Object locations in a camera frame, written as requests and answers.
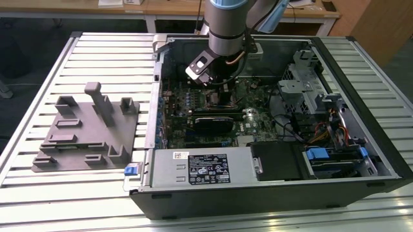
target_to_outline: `barcode sticker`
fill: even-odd
[[[186,159],[187,160],[189,152],[187,151],[175,151],[174,159]]]

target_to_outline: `circuit board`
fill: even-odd
[[[213,106],[207,99],[217,90],[191,88],[182,82],[171,85],[163,92],[169,148],[235,147],[255,141],[277,140],[276,126],[265,106],[269,88],[259,86],[253,78],[242,79],[231,91],[230,104]],[[233,129],[226,133],[199,134],[194,129],[197,117],[191,113],[202,110],[206,112],[203,115],[214,117],[209,110],[213,112],[217,107],[234,110],[219,114],[234,118]]]

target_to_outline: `table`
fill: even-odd
[[[321,0],[316,5],[322,7]],[[198,6],[198,0],[145,0],[142,5],[110,9],[98,8],[98,0],[2,0],[0,17],[143,19],[149,33],[155,33],[157,20],[197,20]],[[281,22],[321,24],[317,35],[326,36],[340,17],[340,12],[286,9]]]
[[[123,170],[35,173],[32,161],[52,124],[62,95],[78,102],[86,82],[99,81],[112,101],[141,104],[132,161],[143,159],[155,57],[153,34],[83,33],[70,38],[27,114],[0,156],[0,227],[10,231],[412,231],[413,184],[344,208],[227,217],[149,220],[123,191]],[[413,106],[357,42],[322,42],[406,162],[413,167]],[[330,88],[338,88],[324,73]]]

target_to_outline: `blue plastic tab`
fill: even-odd
[[[138,175],[138,167],[126,167],[123,174],[124,176]]]
[[[210,0],[213,5],[222,10],[233,10],[247,3],[247,0]]]
[[[360,148],[360,152],[362,154],[362,157],[368,157],[369,156],[368,150],[364,147]]]
[[[330,158],[328,150],[325,148],[310,148],[306,151],[306,155],[308,155],[309,160]]]

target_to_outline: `motherboard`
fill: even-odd
[[[267,108],[274,86],[259,82],[253,77],[238,79],[226,93],[229,101],[225,104],[218,100],[217,89],[186,82],[166,83],[169,148],[238,147],[277,140]]]

